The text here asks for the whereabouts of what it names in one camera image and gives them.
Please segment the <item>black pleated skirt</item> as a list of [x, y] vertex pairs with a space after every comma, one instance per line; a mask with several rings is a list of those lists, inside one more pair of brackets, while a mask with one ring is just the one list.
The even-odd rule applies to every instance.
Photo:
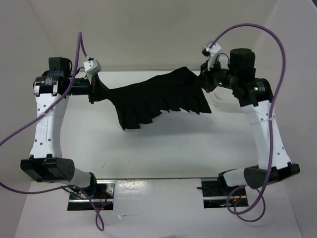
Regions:
[[112, 88], [108, 100], [114, 105], [123, 130], [140, 129], [141, 124], [152, 123], [162, 111], [211, 113], [197, 75], [187, 67]]

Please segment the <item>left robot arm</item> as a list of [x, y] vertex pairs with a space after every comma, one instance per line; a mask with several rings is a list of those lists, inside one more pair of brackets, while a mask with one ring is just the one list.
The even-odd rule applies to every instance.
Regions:
[[77, 193], [82, 192], [87, 198], [93, 198], [99, 191], [95, 175], [77, 169], [73, 160], [64, 158], [60, 142], [69, 97], [90, 96], [90, 79], [96, 79], [101, 71], [95, 59], [86, 61], [84, 69], [88, 78], [76, 78], [72, 73], [71, 60], [52, 57], [49, 58], [48, 71], [35, 79], [35, 137], [29, 158], [21, 160], [20, 167], [36, 182], [61, 183]]

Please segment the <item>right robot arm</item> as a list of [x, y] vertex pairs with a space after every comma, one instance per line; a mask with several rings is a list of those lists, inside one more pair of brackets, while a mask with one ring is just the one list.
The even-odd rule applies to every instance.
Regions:
[[270, 107], [273, 94], [269, 82], [255, 76], [255, 54], [250, 49], [233, 49], [228, 57], [228, 67], [222, 68], [220, 47], [204, 48], [203, 55], [208, 60], [201, 65], [200, 77], [207, 92], [216, 87], [232, 90], [242, 111], [248, 118], [254, 135], [258, 163], [244, 169], [232, 169], [218, 175], [217, 190], [228, 195], [235, 187], [262, 187], [300, 172], [298, 164], [293, 164], [283, 145], [275, 114]]

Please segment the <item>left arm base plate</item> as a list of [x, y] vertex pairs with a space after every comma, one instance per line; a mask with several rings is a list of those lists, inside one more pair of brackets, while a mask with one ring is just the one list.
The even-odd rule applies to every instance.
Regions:
[[[67, 211], [92, 211], [94, 210], [87, 196], [78, 189], [67, 189], [69, 199]], [[113, 210], [115, 180], [98, 179], [95, 191], [86, 190], [91, 202], [99, 210]]]

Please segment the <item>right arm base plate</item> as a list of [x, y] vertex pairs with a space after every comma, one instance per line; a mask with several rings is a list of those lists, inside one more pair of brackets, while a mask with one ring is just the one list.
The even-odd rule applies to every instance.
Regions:
[[[202, 178], [197, 187], [202, 192], [204, 208], [226, 208], [229, 194], [236, 188], [223, 185], [218, 178]], [[229, 197], [229, 207], [248, 207], [248, 199], [244, 188], [236, 191]]]

